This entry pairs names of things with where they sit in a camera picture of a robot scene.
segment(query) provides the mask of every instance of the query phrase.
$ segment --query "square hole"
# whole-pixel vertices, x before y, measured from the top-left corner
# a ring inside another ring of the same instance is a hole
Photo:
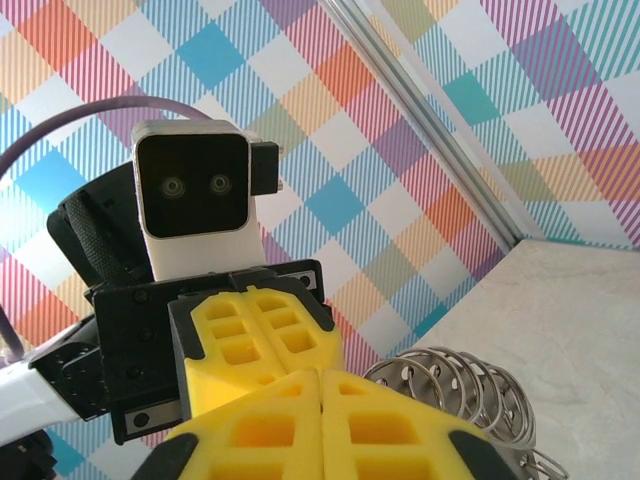
[[[381,480],[383,478],[435,480],[436,478],[431,464],[419,457],[357,458],[356,471],[358,472],[358,480]]]
[[[297,330],[280,335],[285,347],[291,353],[300,353],[315,348],[318,344],[307,330]]]
[[[367,392],[359,389],[358,387],[354,387],[349,383],[341,383],[338,387],[341,395],[366,395]]]
[[[260,360],[260,352],[251,340],[223,345],[220,350],[229,365],[242,365]]]
[[[293,445],[295,433],[296,419],[291,415],[248,415],[236,424],[229,446],[290,447]]]
[[[205,310],[207,320],[217,320],[219,318],[233,317],[237,315],[236,309],[230,303],[216,302],[208,305]]]
[[[258,308],[263,312],[270,312],[271,310],[277,310],[278,308],[284,308],[287,306],[286,302],[276,296],[262,296],[256,300]]]
[[[282,480],[284,466],[277,464],[227,464],[215,465],[209,480]]]
[[[262,377],[256,378],[256,382],[258,382],[260,385],[269,385],[270,383],[273,383],[275,381],[276,379],[272,375],[264,375]]]
[[[299,397],[300,395],[302,395],[302,385],[299,384],[291,385],[278,392],[279,397]]]
[[[355,444],[415,445],[420,442],[411,421],[398,413],[354,413],[349,416],[349,430],[351,443]]]
[[[284,310],[282,312],[276,312],[269,317],[269,323],[273,328],[284,328],[289,325],[295,325],[300,323],[295,312],[291,310]]]
[[[216,338],[235,337],[247,333],[242,320],[232,320],[230,322],[215,322],[211,327],[211,332]]]

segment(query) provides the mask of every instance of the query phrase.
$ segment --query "plaid wallpaper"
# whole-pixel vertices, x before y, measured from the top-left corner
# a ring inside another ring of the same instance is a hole
[[[361,0],[529,236],[640,247],[639,0]]]
[[[264,245],[271,262],[323,262],[352,371],[413,344],[503,256],[315,1],[0,0],[0,150],[59,111],[132,94],[285,146],[284,190],[258,199]],[[126,161],[134,123],[161,115],[75,122],[2,179],[1,300],[27,346],[89,312],[48,213]],[[162,438],[117,447],[108,417],[50,433],[60,475],[82,480],[129,478]]]

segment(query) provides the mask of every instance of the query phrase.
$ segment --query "screw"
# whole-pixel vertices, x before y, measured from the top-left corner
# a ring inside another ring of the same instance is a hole
[[[146,413],[139,413],[138,415],[133,417],[133,424],[138,428],[146,426],[147,423],[149,423],[149,415],[147,415]]]
[[[149,340],[152,340],[153,337],[155,337],[155,334],[153,333],[153,330],[148,327],[143,328],[138,333],[138,338],[143,342],[148,342]]]
[[[133,293],[133,301],[136,303],[146,303],[149,300],[149,292],[140,289]]]
[[[140,375],[142,375],[142,370],[140,370],[140,367],[133,366],[127,368],[127,377],[129,377],[131,380],[138,378]]]

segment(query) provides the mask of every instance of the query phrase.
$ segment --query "camera lens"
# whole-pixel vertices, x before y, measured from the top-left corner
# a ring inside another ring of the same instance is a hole
[[[226,175],[215,175],[211,179],[211,190],[217,195],[224,195],[231,190],[231,180]]]
[[[178,198],[184,193],[184,183],[177,177],[165,178],[161,188],[162,194],[167,198]]]

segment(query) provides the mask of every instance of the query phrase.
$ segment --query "black camera face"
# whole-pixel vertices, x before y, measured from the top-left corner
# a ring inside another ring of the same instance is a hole
[[[249,143],[238,134],[150,135],[137,146],[147,232],[172,238],[242,228]]]

